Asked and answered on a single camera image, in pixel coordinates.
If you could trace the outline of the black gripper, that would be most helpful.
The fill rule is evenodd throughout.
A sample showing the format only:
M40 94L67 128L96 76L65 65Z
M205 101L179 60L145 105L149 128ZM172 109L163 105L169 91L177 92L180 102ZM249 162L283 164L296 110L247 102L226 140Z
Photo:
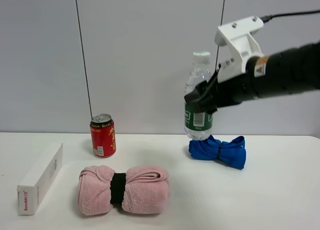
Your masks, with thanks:
M214 71L209 80L199 83L184 96L185 103L196 113L213 114L218 110L218 106L233 106L252 100L252 73L250 66L247 67L247 63L252 61L252 57L246 60L244 74L221 83L218 82L218 71Z

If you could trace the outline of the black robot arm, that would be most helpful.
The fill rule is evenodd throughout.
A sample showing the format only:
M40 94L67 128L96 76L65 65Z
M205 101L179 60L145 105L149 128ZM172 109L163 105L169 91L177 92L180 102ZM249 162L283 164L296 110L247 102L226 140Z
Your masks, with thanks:
M185 107L212 114L245 101L299 94L320 88L320 45L311 43L266 57L252 57L245 72L218 82L214 74L185 95Z

